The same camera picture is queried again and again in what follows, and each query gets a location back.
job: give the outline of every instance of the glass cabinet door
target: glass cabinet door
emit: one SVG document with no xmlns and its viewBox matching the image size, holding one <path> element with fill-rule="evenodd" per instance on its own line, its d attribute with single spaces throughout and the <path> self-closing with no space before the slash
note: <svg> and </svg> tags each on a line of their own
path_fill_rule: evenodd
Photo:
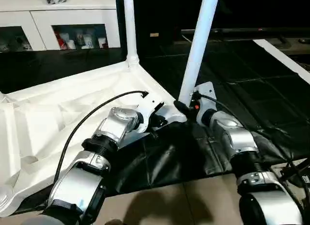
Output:
<svg viewBox="0 0 310 225">
<path fill-rule="evenodd" d="M 0 52 L 46 50 L 29 11 L 0 12 Z"/>
<path fill-rule="evenodd" d="M 59 48 L 109 48 L 105 24 L 52 26 Z"/>
<path fill-rule="evenodd" d="M 31 12 L 47 50 L 120 47 L 116 9 Z"/>
<path fill-rule="evenodd" d="M 0 28 L 0 52 L 32 51 L 32 47 L 21 27 Z"/>
</svg>

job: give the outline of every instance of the white plastic tray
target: white plastic tray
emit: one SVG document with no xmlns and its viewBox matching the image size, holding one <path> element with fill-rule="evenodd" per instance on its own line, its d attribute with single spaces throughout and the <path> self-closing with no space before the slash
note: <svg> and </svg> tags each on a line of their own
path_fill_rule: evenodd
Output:
<svg viewBox="0 0 310 225">
<path fill-rule="evenodd" d="M 0 103 L 0 216 L 13 213 L 21 201 L 53 181 L 63 146 L 76 124 L 106 100 L 132 90 L 160 96 L 168 110 L 178 114 L 174 98 L 140 66 L 126 61 L 9 93 Z M 62 170 L 82 150 L 111 107 L 134 107 L 141 95 L 124 96 L 101 108 L 74 135 Z M 129 136 L 131 143 L 144 135 Z"/>
</svg>

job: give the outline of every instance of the tile floor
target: tile floor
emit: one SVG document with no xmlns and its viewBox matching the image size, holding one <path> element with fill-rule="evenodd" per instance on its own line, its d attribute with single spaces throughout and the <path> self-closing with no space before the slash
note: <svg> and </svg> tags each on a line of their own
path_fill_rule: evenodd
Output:
<svg viewBox="0 0 310 225">
<path fill-rule="evenodd" d="M 241 225 L 234 175 L 107 198 L 95 225 L 119 219 L 127 225 Z M 19 225 L 38 212 L 0 219 Z"/>
</svg>

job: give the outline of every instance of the black cloth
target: black cloth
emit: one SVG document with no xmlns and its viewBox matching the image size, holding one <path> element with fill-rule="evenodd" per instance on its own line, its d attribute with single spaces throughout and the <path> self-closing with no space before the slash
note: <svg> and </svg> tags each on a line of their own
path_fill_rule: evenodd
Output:
<svg viewBox="0 0 310 225">
<path fill-rule="evenodd" d="M 154 46 L 140 64 L 178 97 L 190 45 Z M 117 63 L 120 49 L 0 54 L 4 93 Z M 310 85 L 253 41 L 209 43 L 197 84 L 212 81 L 217 99 L 252 130 L 273 137 L 292 159 L 310 154 Z M 281 151 L 253 133 L 265 160 L 286 162 Z M 129 193 L 231 172 L 222 147 L 200 126 L 173 123 L 117 153 L 108 195 Z M 17 212 L 40 204 L 49 188 Z"/>
</svg>

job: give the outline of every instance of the white rod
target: white rod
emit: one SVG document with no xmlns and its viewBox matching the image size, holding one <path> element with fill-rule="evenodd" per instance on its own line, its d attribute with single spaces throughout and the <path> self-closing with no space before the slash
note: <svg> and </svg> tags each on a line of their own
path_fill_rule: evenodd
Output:
<svg viewBox="0 0 310 225">
<path fill-rule="evenodd" d="M 129 66 L 139 63 L 137 55 L 136 43 L 136 26 L 135 26 L 135 11 L 134 0 L 124 0 L 125 22 L 126 22 L 126 37 L 127 37 L 127 62 Z"/>
<path fill-rule="evenodd" d="M 199 17 L 195 29 L 193 43 L 190 49 L 186 70 L 179 95 L 179 101 L 189 106 L 192 93 L 196 84 L 199 69 L 207 40 L 209 37 L 212 20 L 218 0 L 202 0 Z"/>
</svg>

